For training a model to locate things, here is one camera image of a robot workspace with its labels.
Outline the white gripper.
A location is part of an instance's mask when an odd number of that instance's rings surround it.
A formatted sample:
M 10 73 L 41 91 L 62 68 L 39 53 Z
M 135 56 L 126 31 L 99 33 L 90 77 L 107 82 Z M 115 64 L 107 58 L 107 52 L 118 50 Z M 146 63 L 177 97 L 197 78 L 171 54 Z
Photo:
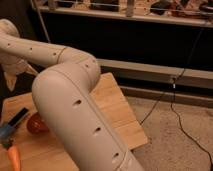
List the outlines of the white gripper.
M 0 65 L 5 71 L 4 77 L 6 85 L 10 91 L 15 89 L 17 76 L 26 71 L 26 73 L 37 76 L 38 72 L 24 59 L 11 55 L 0 56 Z

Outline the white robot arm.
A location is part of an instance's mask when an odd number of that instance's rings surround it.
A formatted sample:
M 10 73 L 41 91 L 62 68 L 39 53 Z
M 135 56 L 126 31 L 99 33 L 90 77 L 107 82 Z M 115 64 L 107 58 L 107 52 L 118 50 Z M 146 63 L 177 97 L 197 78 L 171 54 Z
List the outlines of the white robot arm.
M 45 68 L 32 85 L 34 104 L 80 171 L 144 171 L 90 96 L 101 74 L 93 55 L 23 39 L 7 19 L 0 19 L 0 52 Z

